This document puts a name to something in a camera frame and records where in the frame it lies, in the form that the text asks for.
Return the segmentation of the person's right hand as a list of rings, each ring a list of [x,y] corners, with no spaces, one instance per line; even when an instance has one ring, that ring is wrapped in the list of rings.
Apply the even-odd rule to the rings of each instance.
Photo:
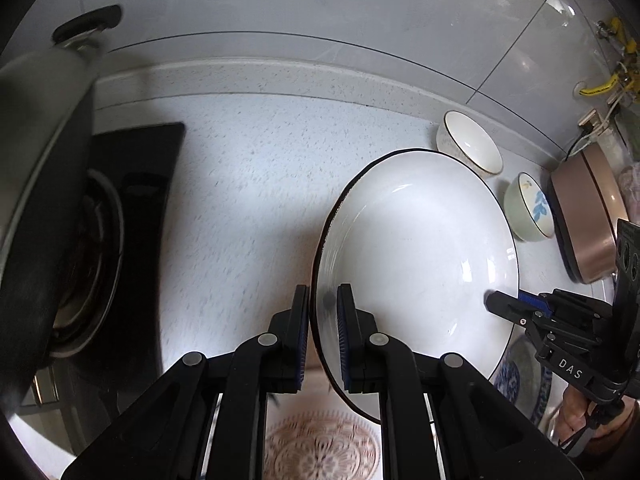
[[[625,407],[612,422],[600,426],[593,435],[593,439],[606,437],[626,424],[626,420],[634,411],[634,400],[625,398]],[[563,392],[558,416],[555,419],[552,440],[555,443],[564,442],[575,432],[586,426],[586,414],[591,413],[593,407],[587,398],[573,386],[567,386]]]

